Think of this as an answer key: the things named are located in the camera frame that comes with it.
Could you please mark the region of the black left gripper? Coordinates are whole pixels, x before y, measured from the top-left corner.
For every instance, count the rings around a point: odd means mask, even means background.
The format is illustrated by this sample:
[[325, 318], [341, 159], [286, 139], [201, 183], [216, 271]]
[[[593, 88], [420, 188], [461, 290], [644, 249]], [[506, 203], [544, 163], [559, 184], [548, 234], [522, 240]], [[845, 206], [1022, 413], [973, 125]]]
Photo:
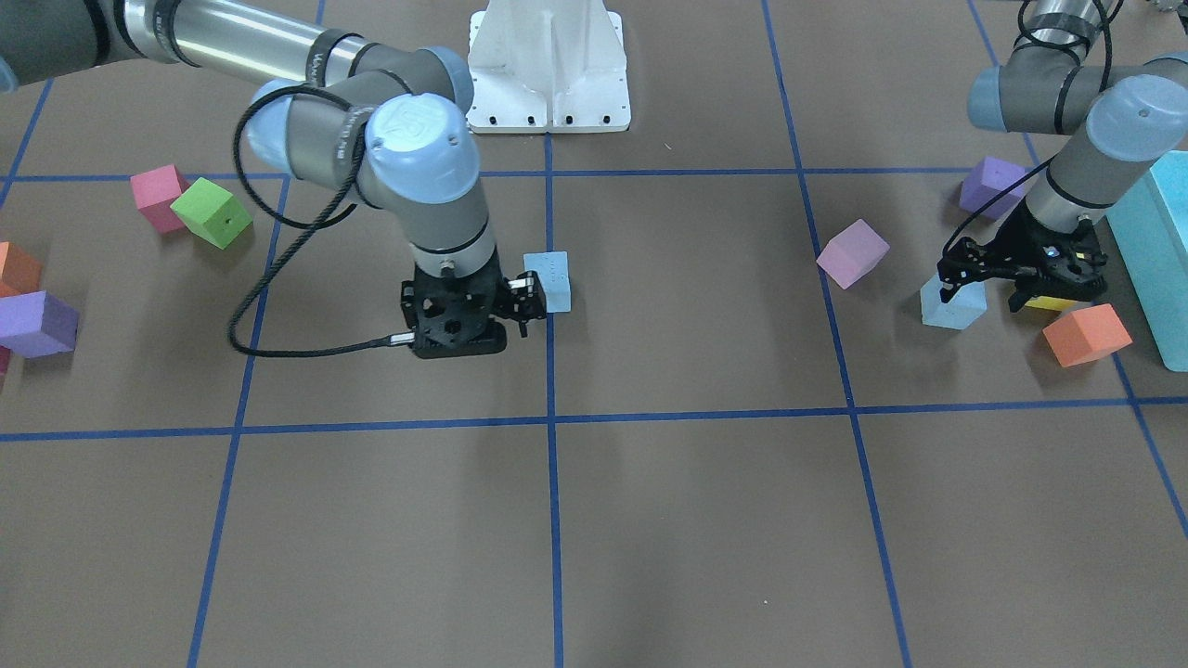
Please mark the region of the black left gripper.
[[1020, 204], [988, 244], [967, 238], [942, 251], [937, 261], [939, 300], [948, 304], [963, 285], [1001, 279], [1015, 284], [1009, 304], [1026, 304], [1040, 297], [1091, 302], [1107, 291], [1107, 261], [1091, 220], [1078, 220], [1070, 233], [1056, 232]]

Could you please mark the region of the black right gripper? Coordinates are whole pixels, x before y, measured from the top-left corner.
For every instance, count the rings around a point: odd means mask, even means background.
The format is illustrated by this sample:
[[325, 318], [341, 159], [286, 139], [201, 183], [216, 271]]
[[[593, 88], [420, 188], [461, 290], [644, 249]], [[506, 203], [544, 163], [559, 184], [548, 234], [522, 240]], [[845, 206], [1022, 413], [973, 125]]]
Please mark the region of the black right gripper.
[[[497, 321], [503, 283], [497, 263], [467, 277], [432, 277], [416, 269], [413, 278], [400, 284], [400, 309], [413, 333], [413, 355], [432, 360], [501, 353], [508, 346], [508, 333]], [[548, 315], [538, 272], [506, 279], [506, 319], [516, 322], [522, 338], [529, 338], [529, 323]]]

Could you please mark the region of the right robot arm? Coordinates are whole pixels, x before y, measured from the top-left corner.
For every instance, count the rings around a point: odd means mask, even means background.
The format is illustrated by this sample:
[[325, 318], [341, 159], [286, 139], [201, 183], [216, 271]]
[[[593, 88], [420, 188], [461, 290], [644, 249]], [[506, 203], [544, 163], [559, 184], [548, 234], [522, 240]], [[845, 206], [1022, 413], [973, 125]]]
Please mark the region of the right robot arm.
[[[238, 1], [5, 1], [4, 93], [127, 59], [226, 73], [258, 84], [236, 122], [232, 160], [249, 198], [241, 143], [289, 176], [331, 190], [301, 237], [233, 311], [226, 339], [255, 358], [326, 358], [405, 346], [421, 359], [497, 354], [506, 322], [546, 317], [536, 272], [505, 278], [480, 155], [465, 114], [470, 68], [457, 53], [412, 52]], [[238, 338], [245, 313], [317, 231], [355, 208], [400, 223], [413, 277], [400, 286], [405, 330], [315, 349], [263, 349]]]

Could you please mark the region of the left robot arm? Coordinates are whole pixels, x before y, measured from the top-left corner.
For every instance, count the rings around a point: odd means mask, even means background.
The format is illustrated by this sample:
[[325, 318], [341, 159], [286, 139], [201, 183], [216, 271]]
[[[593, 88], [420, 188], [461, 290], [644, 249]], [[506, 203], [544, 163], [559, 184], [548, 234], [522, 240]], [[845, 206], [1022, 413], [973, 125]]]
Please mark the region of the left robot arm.
[[1024, 1], [1005, 64], [975, 78], [971, 122], [1003, 133], [1063, 136], [1064, 147], [1024, 174], [1026, 194], [988, 242], [954, 231], [937, 263], [939, 300], [963, 286], [1010, 281], [1007, 304], [1037, 297], [1091, 302], [1106, 291], [1095, 227], [1108, 209], [1184, 139], [1184, 51], [1142, 65], [1087, 56], [1113, 48], [1117, 1]]

